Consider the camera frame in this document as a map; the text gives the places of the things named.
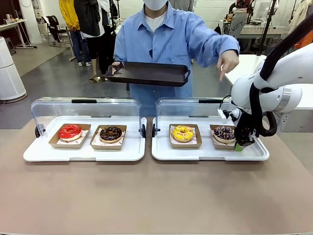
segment black pants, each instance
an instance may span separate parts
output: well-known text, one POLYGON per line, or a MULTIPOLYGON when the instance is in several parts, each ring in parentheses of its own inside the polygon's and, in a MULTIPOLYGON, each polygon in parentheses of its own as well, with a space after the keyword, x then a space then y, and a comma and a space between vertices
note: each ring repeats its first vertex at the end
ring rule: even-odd
POLYGON ((104 33, 101 37, 87 38, 89 56, 99 58, 101 74, 106 74, 108 67, 113 63, 112 35, 104 33))

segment clear plastic lid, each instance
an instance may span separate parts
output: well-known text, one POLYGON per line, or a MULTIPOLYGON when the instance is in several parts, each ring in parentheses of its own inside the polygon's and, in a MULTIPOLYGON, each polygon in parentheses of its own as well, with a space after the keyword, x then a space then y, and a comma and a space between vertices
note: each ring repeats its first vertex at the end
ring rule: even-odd
POLYGON ((134 98, 43 97, 32 103, 31 113, 39 132, 36 135, 44 135, 48 124, 60 116, 138 117, 141 133, 140 107, 140 101, 134 98))
POLYGON ((212 97, 212 98, 161 98, 156 102, 156 125, 154 133, 157 134, 159 121, 162 116, 183 116, 189 118, 204 118, 209 116, 217 116, 217 109, 232 110, 236 108, 231 104, 230 98, 212 97))

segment shirt collar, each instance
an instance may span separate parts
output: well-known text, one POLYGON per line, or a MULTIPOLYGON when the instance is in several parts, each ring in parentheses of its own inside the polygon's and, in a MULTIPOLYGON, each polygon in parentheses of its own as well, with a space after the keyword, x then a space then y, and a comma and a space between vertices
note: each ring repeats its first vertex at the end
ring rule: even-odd
MULTIPOLYGON (((165 14, 165 18, 164 18, 164 21, 161 24, 161 26, 163 24, 165 24, 169 28, 174 29, 174 10, 173 10, 173 8, 169 2, 168 2, 168 6, 167 6, 167 12, 165 14)), ((138 18, 137 18, 137 30, 139 30, 139 28, 142 25, 145 26, 146 28, 149 28, 148 24, 146 22, 146 19, 145 19, 145 6, 144 5, 141 9, 141 12, 138 15, 138 18)))

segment person in yellow jacket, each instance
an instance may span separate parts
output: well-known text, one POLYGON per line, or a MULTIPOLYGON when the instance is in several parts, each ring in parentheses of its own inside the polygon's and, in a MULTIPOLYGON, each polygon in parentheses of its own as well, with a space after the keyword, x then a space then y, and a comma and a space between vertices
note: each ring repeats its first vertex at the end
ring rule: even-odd
POLYGON ((70 37, 73 42, 73 50, 77 59, 78 66, 83 66, 82 56, 79 51, 79 42, 82 45, 86 66, 91 66, 87 40, 82 39, 82 36, 80 34, 78 18, 74 9, 74 0, 59 0, 59 6, 62 16, 67 23, 67 27, 69 28, 70 37))

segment shirt pocket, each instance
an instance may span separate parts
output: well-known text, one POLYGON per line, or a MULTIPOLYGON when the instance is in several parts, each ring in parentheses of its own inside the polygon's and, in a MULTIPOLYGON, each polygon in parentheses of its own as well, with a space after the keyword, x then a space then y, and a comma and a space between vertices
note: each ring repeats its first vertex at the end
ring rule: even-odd
POLYGON ((166 46, 166 61, 171 64, 188 65, 187 43, 166 46))

